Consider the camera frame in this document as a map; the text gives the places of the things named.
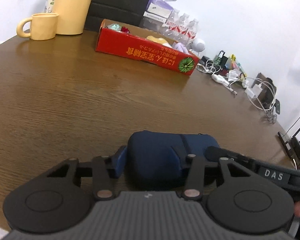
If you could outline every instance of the clutter on table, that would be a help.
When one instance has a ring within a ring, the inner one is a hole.
[[[23,19],[17,26],[17,35],[41,41],[52,39],[56,34],[81,34],[90,3],[91,0],[46,0],[44,13]],[[26,22],[31,22],[30,33],[22,29]]]
[[[168,18],[173,10],[173,7],[164,0],[149,0],[146,11]]]
[[[266,119],[270,123],[276,122],[277,115],[274,110],[280,114],[280,104],[275,98],[277,88],[272,79],[266,78],[261,73],[256,78],[249,78],[237,57],[234,54],[226,57],[223,50],[215,56],[214,60],[206,56],[202,57],[196,69],[202,73],[210,74],[212,80],[224,85],[234,95],[237,95],[237,92],[232,88],[232,85],[240,84],[245,89],[250,102],[265,112]]]
[[[189,51],[187,50],[186,46],[180,42],[173,44],[173,48],[185,54],[189,54]]]
[[[179,17],[179,10],[170,6],[164,0],[149,0],[140,27],[160,33],[163,36],[184,44],[187,50],[200,57],[205,49],[196,45],[192,47],[199,28],[197,19],[189,20],[190,16],[184,13]]]
[[[174,49],[176,44],[179,43],[159,33],[105,19],[101,23],[96,51],[150,62],[191,75],[199,58],[186,48]]]

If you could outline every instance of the chair backrest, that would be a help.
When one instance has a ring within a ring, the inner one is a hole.
[[[138,26],[149,0],[92,0],[84,28],[99,31],[103,19]]]

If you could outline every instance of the yellow mug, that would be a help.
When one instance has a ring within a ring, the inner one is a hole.
[[[49,40],[56,36],[57,23],[58,23],[57,13],[36,13],[31,17],[23,19],[17,25],[17,35],[22,38],[30,38],[36,41]],[[23,26],[30,23],[30,33],[25,33],[23,31]]]

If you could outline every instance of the yellow kettle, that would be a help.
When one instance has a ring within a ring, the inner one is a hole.
[[[55,0],[53,13],[58,13],[57,34],[76,35],[83,32],[91,0]]]

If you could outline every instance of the blue bag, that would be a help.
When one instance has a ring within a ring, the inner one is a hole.
[[[180,187],[189,169],[186,156],[204,156],[209,146],[219,147],[207,134],[135,132],[127,146],[130,179],[146,190]]]

